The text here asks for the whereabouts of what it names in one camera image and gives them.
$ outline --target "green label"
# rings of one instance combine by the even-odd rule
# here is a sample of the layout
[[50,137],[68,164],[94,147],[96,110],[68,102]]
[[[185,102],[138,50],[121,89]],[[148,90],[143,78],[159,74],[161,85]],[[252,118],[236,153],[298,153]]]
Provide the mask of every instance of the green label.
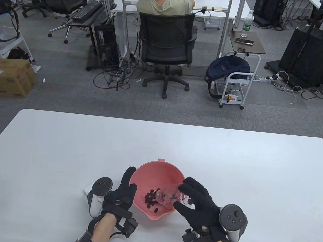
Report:
[[251,26],[251,24],[246,24],[246,23],[244,23],[244,25],[243,25],[243,30],[245,30],[245,31],[249,31],[250,30],[250,26]]

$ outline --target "navy backpack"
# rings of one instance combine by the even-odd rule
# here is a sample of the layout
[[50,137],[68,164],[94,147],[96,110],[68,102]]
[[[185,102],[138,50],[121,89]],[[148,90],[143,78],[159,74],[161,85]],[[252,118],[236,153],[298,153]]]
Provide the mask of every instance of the navy backpack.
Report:
[[[214,60],[206,70],[204,80],[208,83],[210,96],[214,99],[221,99],[221,95],[211,93],[211,83],[221,77],[228,76],[233,72],[250,73],[248,62],[235,55],[223,56]],[[247,79],[247,75],[233,75],[234,79]]]

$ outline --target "cardboard box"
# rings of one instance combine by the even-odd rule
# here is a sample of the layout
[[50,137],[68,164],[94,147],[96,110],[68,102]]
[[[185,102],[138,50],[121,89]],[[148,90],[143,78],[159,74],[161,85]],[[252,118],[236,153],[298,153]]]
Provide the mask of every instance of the cardboard box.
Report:
[[0,59],[0,97],[27,97],[35,81],[28,60]]

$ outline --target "keyboard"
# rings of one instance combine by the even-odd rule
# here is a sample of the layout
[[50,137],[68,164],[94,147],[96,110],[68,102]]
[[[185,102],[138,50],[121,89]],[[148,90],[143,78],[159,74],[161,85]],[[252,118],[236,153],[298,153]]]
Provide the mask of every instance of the keyboard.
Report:
[[102,7],[102,3],[96,0],[90,0],[83,8],[71,14],[71,19],[84,22]]

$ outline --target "person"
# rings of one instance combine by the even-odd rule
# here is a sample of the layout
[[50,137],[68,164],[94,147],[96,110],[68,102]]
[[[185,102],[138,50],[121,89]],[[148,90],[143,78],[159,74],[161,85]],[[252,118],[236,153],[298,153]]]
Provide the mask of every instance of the person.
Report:
[[[105,196],[103,201],[103,213],[106,210],[105,206],[111,202],[115,202],[115,199],[118,198],[118,196],[127,195],[131,198],[131,203],[120,203],[118,206],[127,210],[131,207],[137,186],[135,184],[129,186],[129,181],[135,170],[134,167],[128,168],[122,177],[119,188],[112,192],[112,195],[108,194]],[[211,234],[212,241],[214,242],[220,240],[227,241],[226,231],[219,222],[220,207],[215,205],[212,201],[207,189],[191,177],[186,178],[178,189],[182,193],[190,196],[194,201],[195,209],[186,207],[179,202],[173,204],[174,208],[187,220],[193,230],[199,233],[203,233],[207,230],[207,232]],[[109,212],[105,213],[104,217],[94,228],[91,241],[108,242],[113,232],[113,228],[120,222],[120,219],[120,217],[114,214]]]
[[139,0],[137,2],[139,13],[154,15],[185,15],[192,12],[194,0]]

